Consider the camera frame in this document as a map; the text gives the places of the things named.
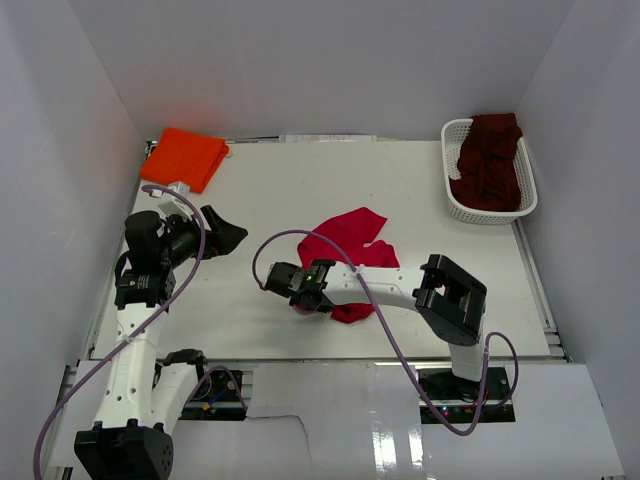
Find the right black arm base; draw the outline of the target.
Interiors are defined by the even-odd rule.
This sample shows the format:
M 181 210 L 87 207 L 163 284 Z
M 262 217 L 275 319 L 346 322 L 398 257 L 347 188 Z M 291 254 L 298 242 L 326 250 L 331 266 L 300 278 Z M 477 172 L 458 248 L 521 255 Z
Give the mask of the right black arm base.
M 455 377 L 450 368 L 418 368 L 416 376 L 438 412 L 462 428 L 473 418 L 478 404 L 479 384 Z M 504 367 L 489 367 L 482 397 L 480 423 L 514 423 L 511 383 Z

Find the bright red t shirt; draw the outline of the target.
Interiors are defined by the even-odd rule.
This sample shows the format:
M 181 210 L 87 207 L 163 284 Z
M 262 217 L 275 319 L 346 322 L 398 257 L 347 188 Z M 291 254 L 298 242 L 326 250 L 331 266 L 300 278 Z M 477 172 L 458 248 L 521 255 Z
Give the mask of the bright red t shirt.
M 355 265 L 370 267 L 400 266 L 394 247 L 377 236 L 387 221 L 366 207 L 332 217 L 314 229 L 336 243 Z M 307 235 L 297 246 L 302 266 L 313 260 L 342 261 L 343 257 L 323 240 Z

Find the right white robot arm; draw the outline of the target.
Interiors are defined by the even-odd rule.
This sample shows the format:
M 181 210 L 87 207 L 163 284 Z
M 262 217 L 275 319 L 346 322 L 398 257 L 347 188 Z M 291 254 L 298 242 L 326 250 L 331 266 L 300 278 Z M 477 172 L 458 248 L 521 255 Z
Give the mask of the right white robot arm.
M 314 260 L 307 268 L 274 263 L 265 289 L 304 310 L 333 313 L 364 304 L 397 307 L 422 316 L 437 338 L 448 344 L 451 384 L 461 397 L 484 391 L 483 320 L 487 289 L 441 254 L 420 267 L 351 267 L 334 260 Z

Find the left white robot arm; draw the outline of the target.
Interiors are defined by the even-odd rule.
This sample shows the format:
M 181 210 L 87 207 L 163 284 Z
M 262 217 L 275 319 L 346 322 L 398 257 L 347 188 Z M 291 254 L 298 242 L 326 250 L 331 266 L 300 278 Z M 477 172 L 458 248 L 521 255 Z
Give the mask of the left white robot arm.
M 140 211 L 125 221 L 126 252 L 115 274 L 116 339 L 102 403 L 90 429 L 79 431 L 74 452 L 92 479 L 166 479 L 174 464 L 172 431 L 188 398 L 211 387 L 202 351 L 159 356 L 165 307 L 185 261 L 228 255 L 246 229 L 201 209 L 206 229 L 178 212 Z

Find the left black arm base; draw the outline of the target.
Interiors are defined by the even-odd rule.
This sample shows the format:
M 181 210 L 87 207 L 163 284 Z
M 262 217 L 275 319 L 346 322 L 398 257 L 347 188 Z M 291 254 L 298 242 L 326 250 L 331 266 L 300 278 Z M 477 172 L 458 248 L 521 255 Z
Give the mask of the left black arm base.
M 180 420 L 241 422 L 246 418 L 240 398 L 248 403 L 243 391 L 244 372 L 232 369 L 212 372 L 195 397 L 183 408 Z

